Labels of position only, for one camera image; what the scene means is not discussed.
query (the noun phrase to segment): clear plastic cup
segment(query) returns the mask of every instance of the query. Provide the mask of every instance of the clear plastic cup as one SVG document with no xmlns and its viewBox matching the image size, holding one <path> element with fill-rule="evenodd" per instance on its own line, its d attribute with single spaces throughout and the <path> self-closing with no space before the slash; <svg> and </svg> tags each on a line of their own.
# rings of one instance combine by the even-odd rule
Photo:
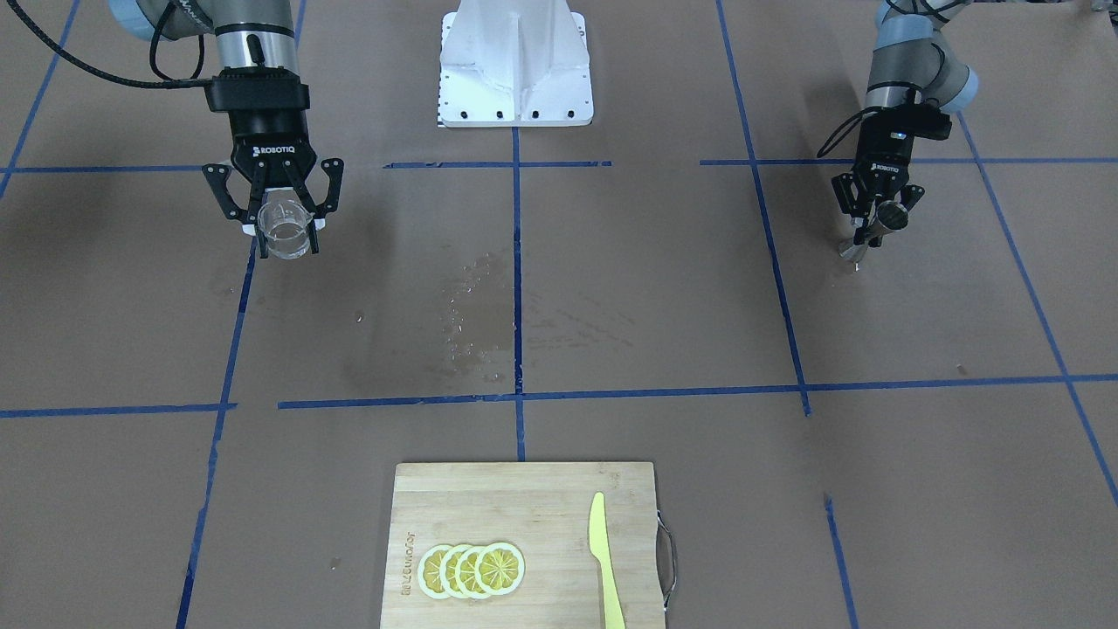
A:
<svg viewBox="0 0 1118 629">
<path fill-rule="evenodd" d="M 297 200 L 269 192 L 258 218 L 272 255 L 295 259 L 311 248 L 311 215 Z"/>
</svg>

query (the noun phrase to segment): lemon slice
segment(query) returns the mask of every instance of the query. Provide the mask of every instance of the lemon slice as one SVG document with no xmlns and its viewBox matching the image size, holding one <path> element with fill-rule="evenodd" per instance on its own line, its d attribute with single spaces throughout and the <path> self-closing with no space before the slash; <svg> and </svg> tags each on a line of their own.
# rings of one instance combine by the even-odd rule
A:
<svg viewBox="0 0 1118 629">
<path fill-rule="evenodd" d="M 458 578 L 455 576 L 454 571 L 458 568 L 458 560 L 462 557 L 462 553 L 473 547 L 473 544 L 453 546 L 446 551 L 446 554 L 438 562 L 438 582 L 443 585 L 443 591 L 455 599 L 467 598 L 458 590 Z"/>
<path fill-rule="evenodd" d="M 438 568 L 443 562 L 443 556 L 451 550 L 449 544 L 439 544 L 424 553 L 419 560 L 419 570 L 423 571 L 419 579 L 419 589 L 424 594 L 433 599 L 449 599 L 443 582 L 438 579 Z"/>
<path fill-rule="evenodd" d="M 458 565 L 454 566 L 454 579 L 458 582 L 458 591 L 468 599 L 484 600 L 490 598 L 490 594 L 477 584 L 477 574 L 474 571 L 484 550 L 485 546 L 471 546 L 458 557 Z"/>
<path fill-rule="evenodd" d="M 486 594 L 508 594 L 524 579 L 524 555 L 508 542 L 490 544 L 477 556 L 474 578 Z"/>
</svg>

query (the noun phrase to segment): cutting board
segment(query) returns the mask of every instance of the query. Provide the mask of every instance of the cutting board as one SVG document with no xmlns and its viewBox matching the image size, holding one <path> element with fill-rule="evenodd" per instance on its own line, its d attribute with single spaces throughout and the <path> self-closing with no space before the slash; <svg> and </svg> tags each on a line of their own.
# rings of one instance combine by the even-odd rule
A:
<svg viewBox="0 0 1118 629">
<path fill-rule="evenodd" d="M 381 629 L 604 628 L 587 535 L 601 492 L 626 629 L 664 629 L 652 464 L 402 464 L 396 468 Z M 524 555 L 510 594 L 435 600 L 419 560 L 438 544 L 509 542 Z"/>
</svg>

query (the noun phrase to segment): water spill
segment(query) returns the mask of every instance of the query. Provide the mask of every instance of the water spill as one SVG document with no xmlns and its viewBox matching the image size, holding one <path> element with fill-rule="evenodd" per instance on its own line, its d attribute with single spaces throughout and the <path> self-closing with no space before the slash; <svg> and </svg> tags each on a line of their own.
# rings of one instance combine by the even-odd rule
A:
<svg viewBox="0 0 1118 629">
<path fill-rule="evenodd" d="M 443 288 L 446 311 L 443 334 L 452 371 L 457 375 L 482 374 L 482 381 L 500 383 L 502 370 L 511 366 L 512 289 L 508 264 L 487 252 L 462 267 L 462 276 Z"/>
</svg>

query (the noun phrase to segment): white plastic base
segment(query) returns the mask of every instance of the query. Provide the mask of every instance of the white plastic base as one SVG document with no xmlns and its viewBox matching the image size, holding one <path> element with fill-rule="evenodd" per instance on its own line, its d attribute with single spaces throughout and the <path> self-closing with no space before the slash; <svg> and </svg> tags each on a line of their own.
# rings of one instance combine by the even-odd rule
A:
<svg viewBox="0 0 1118 629">
<path fill-rule="evenodd" d="M 463 0 L 443 18 L 438 123 L 580 126 L 594 118 L 586 19 L 566 0 Z"/>
</svg>

